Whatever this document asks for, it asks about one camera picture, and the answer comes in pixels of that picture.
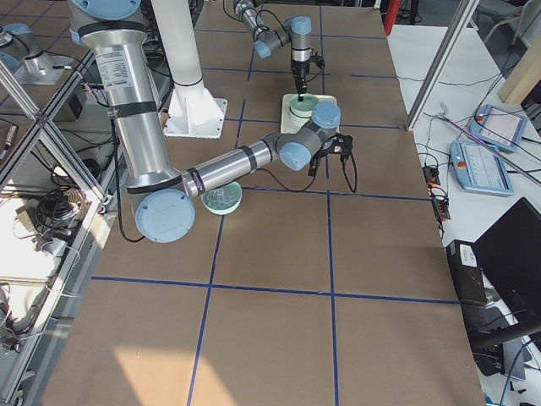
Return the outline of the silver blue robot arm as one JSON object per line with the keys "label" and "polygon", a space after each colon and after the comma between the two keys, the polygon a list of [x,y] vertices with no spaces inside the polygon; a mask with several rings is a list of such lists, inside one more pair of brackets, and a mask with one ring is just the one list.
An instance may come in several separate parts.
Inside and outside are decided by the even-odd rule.
{"label": "silver blue robot arm", "polygon": [[278,20],[278,27],[272,29],[261,16],[264,9],[257,11],[253,1],[234,1],[233,12],[250,31],[254,50],[261,59],[270,57],[280,48],[291,46],[291,71],[298,100],[302,102],[308,93],[310,65],[314,63],[320,69],[325,65],[325,60],[311,47],[310,17],[292,16],[284,22]]}
{"label": "silver blue robot arm", "polygon": [[126,185],[134,220],[148,240],[169,243],[193,226],[193,200],[278,160],[304,168],[336,136],[341,112],[321,101],[293,134],[273,133],[181,171],[170,162],[167,136],[217,138],[227,103],[205,87],[193,21],[185,1],[152,4],[172,76],[169,119],[160,120],[158,98],[143,50],[145,22],[138,1],[72,1],[72,36],[95,55],[109,101],[109,117],[128,164]]}

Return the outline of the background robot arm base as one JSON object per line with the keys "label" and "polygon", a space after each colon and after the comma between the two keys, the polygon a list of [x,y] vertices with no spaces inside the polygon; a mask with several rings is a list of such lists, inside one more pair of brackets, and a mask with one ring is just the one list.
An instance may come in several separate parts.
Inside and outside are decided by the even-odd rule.
{"label": "background robot arm base", "polygon": [[55,85],[62,75],[23,23],[1,27],[1,61],[23,85]]}

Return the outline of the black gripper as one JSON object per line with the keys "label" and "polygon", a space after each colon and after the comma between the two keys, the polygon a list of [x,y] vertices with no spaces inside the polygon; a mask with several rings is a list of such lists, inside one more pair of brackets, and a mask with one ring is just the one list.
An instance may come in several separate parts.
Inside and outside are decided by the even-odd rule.
{"label": "black gripper", "polygon": [[330,155],[330,154],[337,154],[338,153],[338,142],[337,141],[332,141],[326,148],[322,148],[320,150],[318,150],[314,155],[313,157],[311,158],[310,162],[309,162],[309,170],[308,170],[308,175],[310,177],[314,177],[316,172],[317,172],[317,168],[319,167],[319,164],[320,164],[320,160],[327,156],[327,155]]}
{"label": "black gripper", "polygon": [[307,91],[307,75],[309,74],[309,60],[291,61],[292,76],[298,93],[298,101],[302,101],[302,92]]}

